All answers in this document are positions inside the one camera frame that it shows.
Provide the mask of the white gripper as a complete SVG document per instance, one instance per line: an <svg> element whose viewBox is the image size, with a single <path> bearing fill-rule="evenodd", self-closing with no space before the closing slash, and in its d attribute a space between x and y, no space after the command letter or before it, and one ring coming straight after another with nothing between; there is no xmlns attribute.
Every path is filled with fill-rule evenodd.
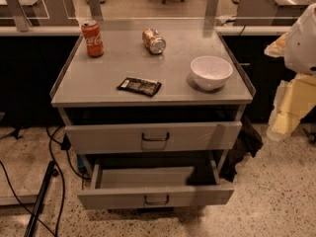
<svg viewBox="0 0 316 237"><path fill-rule="evenodd" d="M287 37L288 33L281 35L265 48L264 54L274 58L284 57ZM298 73L289 82L281 81L276 89L267 137L275 141L287 139L315 106L315 76Z"/></svg>

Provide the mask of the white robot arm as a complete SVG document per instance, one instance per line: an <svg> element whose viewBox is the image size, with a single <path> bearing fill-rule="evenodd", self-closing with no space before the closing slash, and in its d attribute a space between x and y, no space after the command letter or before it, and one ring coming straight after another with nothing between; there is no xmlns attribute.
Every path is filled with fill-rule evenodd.
<svg viewBox="0 0 316 237"><path fill-rule="evenodd" d="M285 67L296 73L289 82L281 80L276 88L267 130L269 139L285 140L316 107L316 4L308 6L264 54L283 57Z"/></svg>

